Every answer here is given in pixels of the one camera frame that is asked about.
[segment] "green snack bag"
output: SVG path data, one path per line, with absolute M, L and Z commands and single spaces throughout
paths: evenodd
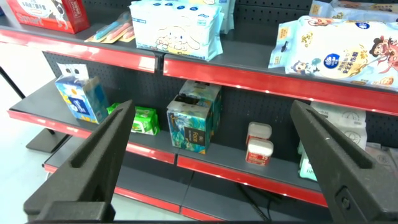
M 108 107 L 108 113 L 111 114 L 113 110 L 118 107 L 119 103 L 114 103 Z M 156 135 L 159 133 L 159 122 L 155 109 L 136 106 L 136 116 L 132 124 L 131 132 Z

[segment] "red label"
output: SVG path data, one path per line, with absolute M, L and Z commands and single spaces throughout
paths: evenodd
M 248 152 L 246 156 L 246 162 L 250 162 L 252 164 L 257 164 L 261 166 L 266 166 L 269 162 L 269 156 L 263 156 L 252 152 Z

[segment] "cartoon character print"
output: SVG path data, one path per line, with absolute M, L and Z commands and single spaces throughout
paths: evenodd
M 301 75 L 308 75 L 308 76 L 314 76 L 317 72 L 319 72 L 319 69 L 317 65 L 320 63 L 320 59 L 316 58 L 312 60 L 312 63 L 305 63 L 298 61 L 294 63 L 292 66 L 293 71 L 296 73 L 299 73 Z
M 398 46 L 397 41 L 392 41 L 392 39 L 384 39 L 384 36 L 380 38 L 375 38 L 373 40 L 372 49 L 369 51 L 373 57 L 380 57 L 378 60 L 378 64 L 381 62 L 387 61 L 388 68 L 380 73 L 386 73 L 391 68 L 394 68 L 398 71 Z
M 394 82 L 394 77 L 384 77 L 380 79 L 379 81 L 375 81 L 372 84 L 373 85 L 384 85 L 384 86 L 391 86 Z
M 179 26 L 166 27 L 159 30 L 160 37 L 156 40 L 156 48 L 168 51 L 168 48 L 187 51 L 188 49 L 198 50 L 200 44 L 194 40 L 186 29 Z

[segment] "product package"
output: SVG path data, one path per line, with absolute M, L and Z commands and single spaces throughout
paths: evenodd
M 359 21 L 398 22 L 398 4 L 374 4 L 332 0 L 312 1 L 310 16 Z
M 302 16 L 279 24 L 269 68 L 397 90 L 398 24 Z
M 248 135 L 246 136 L 246 144 L 249 143 L 251 138 L 257 138 L 262 140 L 268 140 L 272 134 L 272 127 L 268 124 L 262 124 L 258 122 L 250 122 Z
M 108 107 L 108 114 L 111 114 L 119 103 L 114 103 Z M 132 124 L 131 132 L 156 135 L 159 133 L 159 122 L 155 109 L 136 106 L 136 115 Z
M 62 75 L 55 81 L 75 118 L 99 124 L 108 115 L 108 100 L 98 77 L 89 78 L 83 64 L 59 64 Z
M 221 7 L 175 1 L 134 1 L 137 48 L 211 60 L 222 54 Z
M 272 142 L 263 139 L 252 138 L 248 143 L 246 162 L 260 166 L 266 166 L 268 165 L 273 152 L 274 145 Z
M 210 145 L 211 101 L 177 95 L 167 106 L 172 144 L 200 154 Z
M 134 29 L 132 27 L 131 15 L 128 12 L 122 13 L 119 18 L 110 25 L 102 27 L 96 34 L 89 37 L 85 42 L 95 42 L 104 44 L 113 44 L 119 39 L 128 40 L 129 35 Z
M 227 34 L 231 29 L 234 29 L 233 9 L 232 13 L 229 9 L 231 6 L 235 6 L 234 0 L 178 0 L 178 2 L 220 6 L 221 12 L 224 14 L 223 22 L 221 23 L 220 33 Z
M 213 136 L 220 123 L 221 86 L 187 80 L 181 87 L 180 95 L 211 102 L 210 119 L 212 119 L 213 123 L 211 126 L 211 135 Z
M 366 133 L 366 112 L 362 110 L 345 108 L 343 106 L 328 105 L 325 103 L 311 102 L 311 107 L 322 114 L 330 123 L 335 125 L 342 133 L 349 137 L 361 149 L 365 150 L 368 134 Z M 317 181 L 311 163 L 305 152 L 302 142 L 298 144 L 297 151 L 301 154 L 299 175 Z
M 76 34 L 89 28 L 82 0 L 7 0 L 18 22 Z

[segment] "cartoon dog illustration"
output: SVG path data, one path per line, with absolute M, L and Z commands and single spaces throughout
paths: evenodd
M 156 48 L 159 50 L 173 48 L 187 51 L 189 48 L 194 50 L 200 48 L 200 44 L 189 35 L 187 28 L 183 29 L 179 26 L 166 27 L 159 30 L 159 35 L 155 42 Z

